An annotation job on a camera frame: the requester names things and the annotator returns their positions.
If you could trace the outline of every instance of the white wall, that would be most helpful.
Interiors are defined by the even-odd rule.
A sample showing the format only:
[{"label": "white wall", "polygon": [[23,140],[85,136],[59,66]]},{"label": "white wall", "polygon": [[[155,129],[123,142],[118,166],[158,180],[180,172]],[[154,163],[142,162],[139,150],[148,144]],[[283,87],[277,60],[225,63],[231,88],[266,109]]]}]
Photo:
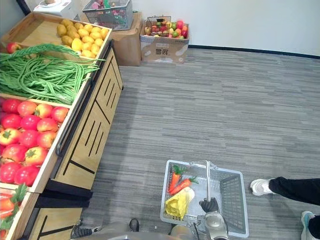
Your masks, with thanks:
[{"label": "white wall", "polygon": [[320,0],[132,0],[189,23],[190,44],[320,56]]}]

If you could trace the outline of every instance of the shoe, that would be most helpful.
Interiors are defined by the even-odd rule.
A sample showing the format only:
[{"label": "shoe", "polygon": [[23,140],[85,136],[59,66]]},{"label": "shoe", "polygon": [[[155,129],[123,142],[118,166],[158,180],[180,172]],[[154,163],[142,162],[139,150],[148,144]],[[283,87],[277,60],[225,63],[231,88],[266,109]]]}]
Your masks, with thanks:
[{"label": "shoe", "polygon": [[265,194],[275,194],[269,188],[269,182],[271,179],[256,179],[253,180],[250,184],[252,189],[252,194],[255,196],[262,196]]},{"label": "shoe", "polygon": [[317,240],[318,238],[315,238],[311,235],[308,226],[310,219],[313,219],[315,215],[310,211],[303,211],[301,213],[301,222],[303,225],[303,230],[301,233],[301,240]]}]

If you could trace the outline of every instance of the black trim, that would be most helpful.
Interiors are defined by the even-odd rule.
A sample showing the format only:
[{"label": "black trim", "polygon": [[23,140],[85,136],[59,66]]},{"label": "black trim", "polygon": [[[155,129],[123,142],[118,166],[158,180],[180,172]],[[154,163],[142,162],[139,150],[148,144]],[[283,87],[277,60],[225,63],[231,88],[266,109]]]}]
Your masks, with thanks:
[{"label": "black trim", "polygon": [[204,45],[189,45],[190,49],[211,49],[211,50],[227,50],[227,51],[238,51],[238,52],[249,52],[249,53],[261,53],[261,54],[276,54],[285,56],[294,56],[308,59],[320,59],[320,56],[308,55],[286,51],[271,51],[262,49],[251,49],[251,48],[240,48],[240,47],[228,47],[228,46],[204,46]]}]

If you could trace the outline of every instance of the wire basket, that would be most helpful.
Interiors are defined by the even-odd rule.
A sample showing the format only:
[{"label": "wire basket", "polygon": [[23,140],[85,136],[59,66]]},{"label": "wire basket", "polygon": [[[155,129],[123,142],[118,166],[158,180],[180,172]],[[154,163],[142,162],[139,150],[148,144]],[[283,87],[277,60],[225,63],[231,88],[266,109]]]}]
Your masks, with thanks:
[{"label": "wire basket", "polygon": [[133,21],[131,0],[109,0],[110,8],[99,6],[93,9],[97,2],[91,0],[82,10],[91,24],[111,28],[114,31],[129,30]]},{"label": "wire basket", "polygon": [[[169,215],[165,210],[165,202],[172,197],[168,194],[168,189],[174,165],[186,167],[187,171],[183,173],[183,177],[197,177],[196,180],[199,183],[191,185],[191,188],[195,192],[195,197],[190,202],[187,214],[183,219]],[[215,197],[218,202],[220,214],[224,217],[228,226],[228,234],[230,236],[247,238],[249,236],[248,213],[242,173],[213,165],[210,167],[209,175],[209,192],[211,197]],[[207,168],[205,165],[168,160],[162,189],[161,220],[188,227],[193,225],[193,223],[198,224],[198,216],[206,214],[199,205],[199,202],[207,197],[207,182]]]}]

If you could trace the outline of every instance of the tomato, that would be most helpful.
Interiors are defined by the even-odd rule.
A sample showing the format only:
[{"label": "tomato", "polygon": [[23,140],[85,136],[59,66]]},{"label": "tomato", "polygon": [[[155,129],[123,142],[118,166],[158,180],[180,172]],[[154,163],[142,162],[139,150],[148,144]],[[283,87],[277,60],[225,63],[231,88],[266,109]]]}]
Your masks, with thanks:
[{"label": "tomato", "polygon": [[22,166],[17,162],[7,162],[0,167],[0,181],[12,184],[15,181],[15,175]]},{"label": "tomato", "polygon": [[13,210],[0,211],[0,219],[4,219],[12,215]]},{"label": "tomato", "polygon": [[54,131],[54,132],[56,132],[56,131],[58,131],[58,124],[52,118],[43,118],[36,125],[36,129],[39,132],[45,132],[45,131]]},{"label": "tomato", "polygon": [[14,128],[7,128],[0,132],[0,144],[8,146],[9,144],[16,144],[19,141],[21,132]]},{"label": "tomato", "polygon": [[27,148],[33,148],[37,146],[37,137],[39,133],[35,130],[26,130],[20,137],[19,142],[21,145],[26,146]]},{"label": "tomato", "polygon": [[15,207],[14,203],[10,200],[10,198],[0,200],[0,210],[7,211],[13,210]]},{"label": "tomato", "polygon": [[14,177],[15,184],[25,184],[28,187],[31,187],[34,183],[40,168],[37,166],[24,166],[20,168]]},{"label": "tomato", "polygon": [[39,134],[39,136],[36,139],[37,144],[40,147],[43,147],[45,149],[49,149],[52,145],[52,143],[55,140],[57,133],[54,131],[45,131]]},{"label": "tomato", "polygon": [[35,104],[32,101],[23,101],[18,106],[18,112],[22,117],[25,117],[27,115],[32,115],[35,113],[37,104]]},{"label": "tomato", "polygon": [[35,108],[34,115],[42,119],[48,118],[51,115],[52,106],[49,104],[41,103]]},{"label": "tomato", "polygon": [[51,112],[51,117],[58,123],[62,123],[65,120],[68,111],[69,109],[66,107],[56,106]]},{"label": "tomato", "polygon": [[37,124],[41,120],[40,117],[35,115],[28,115],[22,118],[20,126],[25,130],[37,130]]},{"label": "tomato", "polygon": [[18,114],[18,106],[21,103],[18,99],[8,98],[2,103],[2,110],[8,114]]},{"label": "tomato", "polygon": [[20,128],[21,117],[17,114],[7,114],[1,120],[1,125],[5,129],[18,129]]},{"label": "tomato", "polygon": [[27,151],[28,148],[23,145],[10,144],[3,150],[2,157],[20,163],[25,160],[25,154]]},{"label": "tomato", "polygon": [[25,153],[25,163],[31,166],[40,166],[44,163],[47,154],[48,150],[43,147],[32,147]]}]

